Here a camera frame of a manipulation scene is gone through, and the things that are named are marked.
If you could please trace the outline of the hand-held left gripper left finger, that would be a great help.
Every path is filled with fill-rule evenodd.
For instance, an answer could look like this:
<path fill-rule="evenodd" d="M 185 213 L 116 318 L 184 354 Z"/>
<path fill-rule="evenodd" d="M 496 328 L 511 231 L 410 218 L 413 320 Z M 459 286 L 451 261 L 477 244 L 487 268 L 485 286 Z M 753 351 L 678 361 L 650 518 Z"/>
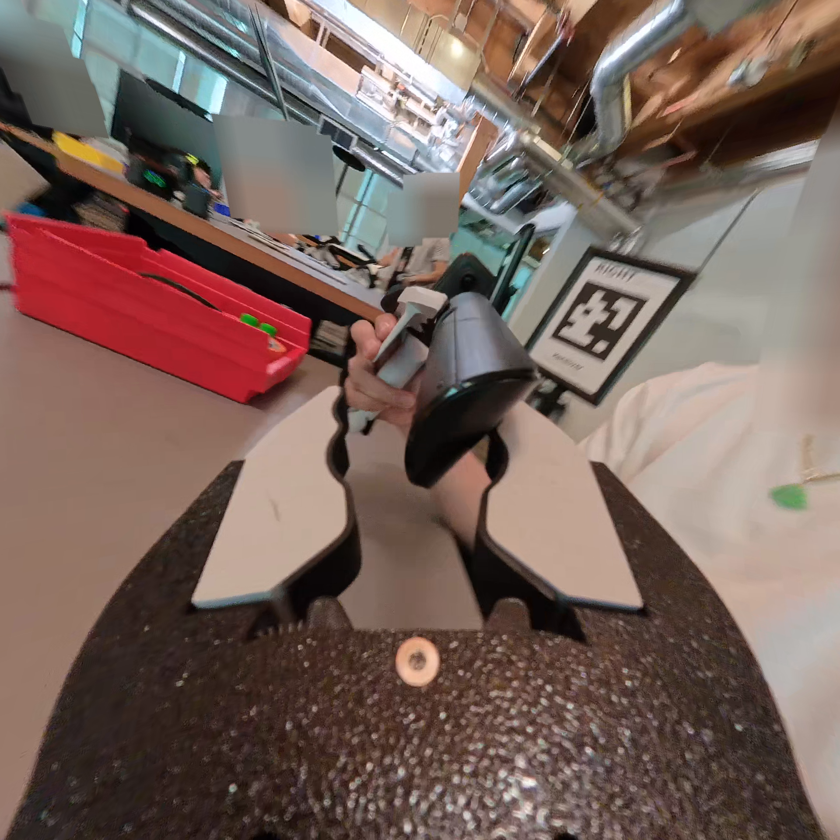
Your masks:
<path fill-rule="evenodd" d="M 295 621 L 356 581 L 362 550 L 346 415 L 343 389 L 332 385 L 247 454 L 193 591 L 195 609 L 272 603 Z"/>

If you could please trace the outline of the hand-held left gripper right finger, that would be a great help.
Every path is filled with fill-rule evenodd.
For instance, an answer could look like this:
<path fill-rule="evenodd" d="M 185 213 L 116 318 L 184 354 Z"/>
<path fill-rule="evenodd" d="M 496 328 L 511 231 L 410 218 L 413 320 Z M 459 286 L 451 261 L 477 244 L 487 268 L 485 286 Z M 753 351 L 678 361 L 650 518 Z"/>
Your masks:
<path fill-rule="evenodd" d="M 521 402 L 490 435 L 486 469 L 473 552 L 485 618 L 515 600 L 532 628 L 578 634 L 577 607 L 644 610 L 594 467 L 564 431 Z"/>

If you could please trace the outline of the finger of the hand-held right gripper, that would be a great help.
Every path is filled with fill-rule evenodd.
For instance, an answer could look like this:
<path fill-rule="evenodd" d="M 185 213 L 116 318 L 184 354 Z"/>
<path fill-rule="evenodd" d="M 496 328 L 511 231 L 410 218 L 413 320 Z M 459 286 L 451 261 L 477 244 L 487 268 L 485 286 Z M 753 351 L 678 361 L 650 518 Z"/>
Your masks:
<path fill-rule="evenodd" d="M 420 329 L 448 305 L 448 297 L 430 287 L 399 287 L 395 292 L 395 329 Z"/>
<path fill-rule="evenodd" d="M 426 357 L 427 348 L 418 338 L 407 329 L 394 329 L 375 357 L 374 368 L 386 384 L 402 390 L 415 382 L 418 390 L 419 371 Z M 360 433 L 377 419 L 374 412 L 349 408 L 349 432 Z"/>

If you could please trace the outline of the black remote control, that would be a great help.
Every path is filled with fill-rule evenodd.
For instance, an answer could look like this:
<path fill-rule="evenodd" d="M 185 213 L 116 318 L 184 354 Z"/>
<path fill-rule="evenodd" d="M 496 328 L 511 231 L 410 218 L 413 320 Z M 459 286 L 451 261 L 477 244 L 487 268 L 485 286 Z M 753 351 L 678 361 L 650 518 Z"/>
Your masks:
<path fill-rule="evenodd" d="M 416 394 L 404 466 L 415 487 L 434 487 L 490 435 L 538 380 L 536 364 L 490 301 L 450 299 L 436 321 Z"/>

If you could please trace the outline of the red plastic bin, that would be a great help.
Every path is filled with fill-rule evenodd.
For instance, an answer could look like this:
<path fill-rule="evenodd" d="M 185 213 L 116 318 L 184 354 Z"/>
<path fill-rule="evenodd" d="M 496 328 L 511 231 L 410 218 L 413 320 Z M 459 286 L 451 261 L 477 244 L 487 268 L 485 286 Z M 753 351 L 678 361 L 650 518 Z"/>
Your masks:
<path fill-rule="evenodd" d="M 6 213 L 16 309 L 237 403 L 284 382 L 311 321 L 141 239 Z M 239 320 L 252 313 L 272 339 Z"/>

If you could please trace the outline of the person's right forearm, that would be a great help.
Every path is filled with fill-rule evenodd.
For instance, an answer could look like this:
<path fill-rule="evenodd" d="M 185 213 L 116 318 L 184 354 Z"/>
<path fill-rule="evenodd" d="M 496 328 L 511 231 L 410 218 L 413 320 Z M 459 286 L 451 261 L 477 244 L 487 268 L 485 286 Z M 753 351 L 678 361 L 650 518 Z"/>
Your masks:
<path fill-rule="evenodd" d="M 476 545 L 481 502 L 490 484 L 485 463 L 470 450 L 430 490 L 439 516 L 470 552 Z"/>

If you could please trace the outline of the person's right hand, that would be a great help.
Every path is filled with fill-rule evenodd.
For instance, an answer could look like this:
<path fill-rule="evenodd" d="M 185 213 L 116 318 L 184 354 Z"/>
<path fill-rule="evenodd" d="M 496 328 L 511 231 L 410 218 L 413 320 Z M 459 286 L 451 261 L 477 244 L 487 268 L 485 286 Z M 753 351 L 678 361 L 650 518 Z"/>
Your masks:
<path fill-rule="evenodd" d="M 357 321 L 350 330 L 355 354 L 348 362 L 343 393 L 348 408 L 374 412 L 377 418 L 407 435 L 415 414 L 417 385 L 398 389 L 380 379 L 374 360 L 396 326 L 396 318 L 383 313 L 374 322 Z"/>

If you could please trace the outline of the framed marker sign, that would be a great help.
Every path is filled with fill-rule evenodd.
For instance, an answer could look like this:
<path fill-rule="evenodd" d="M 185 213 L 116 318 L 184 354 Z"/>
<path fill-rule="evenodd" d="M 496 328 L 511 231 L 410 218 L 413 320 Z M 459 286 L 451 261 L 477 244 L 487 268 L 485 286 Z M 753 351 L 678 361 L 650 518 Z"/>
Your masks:
<path fill-rule="evenodd" d="M 698 275 L 589 246 L 525 349 L 562 392 L 599 406 Z"/>

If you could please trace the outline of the person's white shirt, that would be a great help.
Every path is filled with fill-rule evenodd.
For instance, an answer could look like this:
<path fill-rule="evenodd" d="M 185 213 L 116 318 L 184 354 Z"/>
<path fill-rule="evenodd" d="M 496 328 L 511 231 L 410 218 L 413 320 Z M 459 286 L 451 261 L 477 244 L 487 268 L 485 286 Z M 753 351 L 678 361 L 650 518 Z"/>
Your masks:
<path fill-rule="evenodd" d="M 707 363 L 635 386 L 579 449 L 668 532 L 759 662 L 803 785 L 839 832 L 838 428 L 773 432 L 758 365 Z"/>

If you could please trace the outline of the silver ventilation duct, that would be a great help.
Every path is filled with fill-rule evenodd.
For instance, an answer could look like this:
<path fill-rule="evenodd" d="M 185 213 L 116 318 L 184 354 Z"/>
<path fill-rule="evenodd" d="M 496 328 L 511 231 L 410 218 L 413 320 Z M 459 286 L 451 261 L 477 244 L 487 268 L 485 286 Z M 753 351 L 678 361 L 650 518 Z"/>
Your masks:
<path fill-rule="evenodd" d="M 607 238 L 628 238 L 641 228 L 627 211 L 582 174 L 624 142 L 632 119 L 631 73 L 683 35 L 695 19 L 688 2 L 651 3 L 607 44 L 589 86 L 595 126 L 583 139 L 558 149 L 540 126 L 498 86 L 476 75 L 465 104 L 499 130 L 469 186 L 470 200 L 488 214 L 503 216 L 541 187 L 572 205 L 587 226 Z"/>

